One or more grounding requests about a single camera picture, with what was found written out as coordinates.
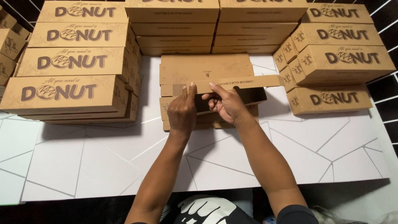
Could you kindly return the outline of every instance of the black wall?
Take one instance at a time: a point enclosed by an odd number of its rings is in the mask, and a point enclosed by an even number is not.
[[[398,0],[307,0],[323,3],[365,4],[398,67]],[[29,31],[33,31],[44,0],[0,0],[0,5]],[[396,72],[368,83],[380,116],[398,152],[398,79]]]

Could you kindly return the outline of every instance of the white table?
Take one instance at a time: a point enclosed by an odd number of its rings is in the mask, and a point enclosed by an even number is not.
[[[276,74],[270,55],[250,56],[255,75]],[[134,195],[162,150],[168,133],[162,130],[159,108],[159,57],[144,57],[140,110],[134,124],[50,125],[21,121],[32,126],[28,139],[36,138],[30,162],[20,173],[19,188],[6,184],[0,176],[0,204],[3,192],[13,192],[13,202],[60,200],[100,196]],[[259,105],[259,122],[274,145],[284,155],[298,184],[359,181],[388,178],[390,172],[367,111],[294,116],[283,87],[266,88],[268,100]],[[7,159],[13,144],[26,144],[19,152],[31,155],[33,144],[3,137],[7,150],[0,148],[0,161]],[[17,156],[9,159],[16,161]],[[0,175],[14,175],[0,162]],[[203,191],[258,187],[235,129],[198,130],[192,133],[180,165],[174,191]]]

